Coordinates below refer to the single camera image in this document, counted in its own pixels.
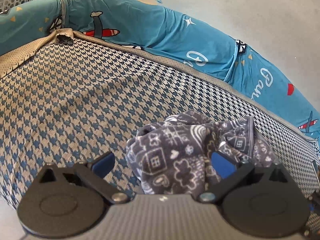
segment beige fabric trim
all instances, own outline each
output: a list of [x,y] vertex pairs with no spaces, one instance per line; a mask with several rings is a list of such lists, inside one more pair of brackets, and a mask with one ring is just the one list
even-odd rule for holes
[[45,44],[59,42],[58,37],[61,35],[73,39],[72,29],[55,30],[47,37],[37,39],[2,55],[0,57],[0,79],[34,56]]
[[309,136],[306,136],[305,134],[303,134],[297,127],[293,126],[291,123],[287,122],[286,120],[282,119],[281,117],[277,116],[276,114],[268,111],[266,108],[264,108],[262,105],[258,104],[257,102],[253,101],[252,99],[246,97],[245,95],[239,93],[237,90],[233,89],[233,87],[231,87],[229,84],[227,84],[226,82],[214,78],[212,76],[209,76],[205,73],[202,73],[200,71],[195,70],[194,68],[191,68],[183,63],[180,63],[176,60],[170,59],[170,58],[166,58],[166,57],[161,57],[161,56],[156,56],[153,54],[150,54],[149,52],[143,51],[143,50],[139,50],[139,49],[131,49],[131,48],[127,48],[127,47],[123,47],[121,45],[117,45],[114,43],[110,43],[110,42],[106,42],[103,41],[101,39],[98,38],[94,38],[94,37],[89,37],[84,35],[81,32],[78,31],[73,31],[73,34],[75,37],[86,40],[86,41],[91,41],[94,42],[96,44],[100,44],[109,48],[113,48],[113,49],[118,49],[121,51],[125,51],[125,52],[130,52],[132,54],[136,54],[138,56],[144,57],[146,59],[152,60],[154,62],[169,66],[169,67],[173,67],[175,69],[178,69],[182,72],[185,72],[189,75],[192,75],[194,77],[200,78],[201,80],[204,80],[206,82],[209,82],[210,84],[213,84],[223,90],[225,90],[226,92],[236,96],[237,98],[240,98],[241,100],[249,103],[252,106],[255,106],[256,108],[258,108],[259,110],[261,110],[262,112],[264,112],[265,114],[269,115],[271,118],[275,119],[276,121],[278,121],[279,123],[283,124],[284,126],[286,126],[287,128],[289,128],[290,130],[294,131],[295,133],[297,133],[298,135],[300,135],[301,137],[303,137],[306,140],[309,141],[317,141],[316,139],[313,139]]

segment houndstooth fabric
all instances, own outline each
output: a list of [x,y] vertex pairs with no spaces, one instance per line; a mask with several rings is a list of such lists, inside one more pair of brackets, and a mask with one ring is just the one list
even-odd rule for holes
[[304,195],[319,188],[315,141],[210,83],[137,55],[80,39],[48,45],[0,80],[0,96],[0,193],[14,207],[44,162],[68,166],[110,149],[116,165],[105,179],[133,194],[127,140],[138,127],[188,109],[217,121],[254,116]]

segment gray floor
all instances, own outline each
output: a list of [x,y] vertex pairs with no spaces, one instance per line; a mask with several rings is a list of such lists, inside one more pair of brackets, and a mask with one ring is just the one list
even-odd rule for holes
[[[161,1],[250,44],[320,111],[320,0]],[[22,235],[14,210],[0,200],[0,239],[18,240]]]

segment white star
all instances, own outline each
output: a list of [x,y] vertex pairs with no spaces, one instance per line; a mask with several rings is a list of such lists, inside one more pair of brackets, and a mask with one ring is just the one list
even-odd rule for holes
[[190,24],[196,25],[195,23],[193,23],[193,22],[191,21],[191,17],[190,17],[189,19],[183,19],[183,20],[185,20],[185,21],[187,22],[187,28],[188,28],[188,26],[189,26]]

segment gray fabric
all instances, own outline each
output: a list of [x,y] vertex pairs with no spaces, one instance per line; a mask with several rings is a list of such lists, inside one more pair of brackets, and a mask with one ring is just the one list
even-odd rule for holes
[[215,151],[236,162],[252,158],[263,167],[276,158],[254,129],[252,116],[214,122],[195,110],[143,126],[128,140],[126,150],[127,163],[146,194],[191,193],[194,197],[205,190],[206,183],[221,181],[211,164]]

